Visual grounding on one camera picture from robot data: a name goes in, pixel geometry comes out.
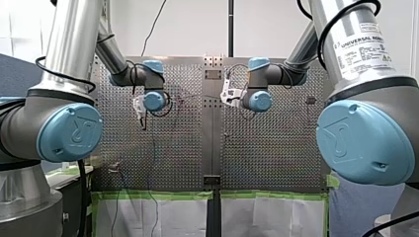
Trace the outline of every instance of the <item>universal robots label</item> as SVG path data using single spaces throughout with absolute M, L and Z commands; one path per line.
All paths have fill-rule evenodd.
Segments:
M 381 33 L 356 34 L 334 44 L 342 77 L 350 80 L 371 68 L 393 68 Z

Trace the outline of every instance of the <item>pegboard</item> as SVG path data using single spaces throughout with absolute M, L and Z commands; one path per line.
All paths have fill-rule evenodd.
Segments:
M 242 88 L 246 68 L 236 67 L 231 80 Z M 326 72 L 312 66 L 302 86 L 269 87 L 274 103 L 266 113 L 223 108 L 222 189 L 318 193 L 325 188 L 328 168 L 315 136 L 325 81 Z
M 143 89 L 136 88 L 133 95 L 132 87 L 112 86 L 105 66 L 99 63 L 97 67 L 94 76 L 100 82 L 97 104 L 104 134 L 96 189 L 201 190 L 202 66 L 164 63 L 164 87 L 173 108 L 164 118 L 148 114 L 146 130 L 132 107 L 132 98 Z M 110 171 L 117 162 L 122 175 Z
M 133 95 L 131 87 L 114 87 L 104 65 L 95 65 L 97 105 L 104 119 L 96 190 L 200 191 L 204 175 L 220 175 L 221 189 L 322 192 L 329 170 L 317 149 L 315 128 L 327 75 L 317 63 L 303 86 L 271 86 L 273 107 L 247 120 L 242 116 L 250 118 L 250 112 L 220 103 L 222 79 L 206 78 L 210 59 L 152 59 L 164 64 L 165 91 L 174 106 L 167 117 L 149 115 L 147 130 L 132 108 L 132 98 L 142 88 Z M 247 60 L 219 58 L 211 69 L 224 75 Z M 243 87 L 246 79 L 246 69 L 236 68 L 233 86 Z M 123 176 L 109 170 L 117 162 Z

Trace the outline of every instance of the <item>white wall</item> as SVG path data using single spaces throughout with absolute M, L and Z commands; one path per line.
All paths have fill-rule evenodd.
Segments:
M 140 55 L 162 0 L 111 1 L 112 27 L 123 54 Z M 168 0 L 145 54 L 227 54 L 227 3 Z M 378 21 L 396 67 L 419 78 L 418 1 L 381 3 Z M 44 54 L 53 10 L 47 0 L 0 0 L 0 53 L 28 61 Z M 236 0 L 235 56 L 287 57 L 307 23 L 295 0 Z
M 34 62 L 46 52 L 54 8 L 45 0 L 0 0 L 0 53 Z
M 125 55 L 140 55 L 161 2 L 112 0 L 113 30 Z M 227 54 L 227 2 L 169 0 L 146 54 Z M 412 53 L 413 42 L 418 40 L 412 38 L 413 27 L 419 27 L 414 25 L 418 21 L 414 19 L 418 3 L 415 0 L 381 0 L 381 3 L 378 21 L 394 63 L 401 72 L 412 73 L 412 56 L 419 53 Z M 236 0 L 234 54 L 287 57 L 307 24 L 295 0 Z

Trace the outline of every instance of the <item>black pole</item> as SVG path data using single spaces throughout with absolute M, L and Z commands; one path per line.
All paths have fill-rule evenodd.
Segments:
M 234 0 L 228 0 L 228 57 L 234 56 Z

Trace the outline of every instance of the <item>metal pegboard wall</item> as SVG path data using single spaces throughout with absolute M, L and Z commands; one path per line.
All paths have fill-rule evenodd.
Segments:
M 164 64 L 165 91 L 173 109 L 164 118 L 148 115 L 142 130 L 132 108 L 132 87 L 115 87 L 100 65 L 98 108 L 104 119 L 98 191 L 120 188 L 193 191 L 202 179 L 202 78 L 200 64 Z M 136 88 L 135 96 L 143 93 Z M 109 168 L 120 163 L 122 176 Z
M 327 167 L 317 149 L 315 129 L 326 78 L 324 70 L 313 67 L 303 86 L 270 86 L 273 106 L 253 118 L 241 110 L 249 120 L 239 109 L 224 107 L 222 189 L 310 193 L 325 188 L 322 173 Z M 243 88 L 246 80 L 245 68 L 234 69 L 233 88 Z

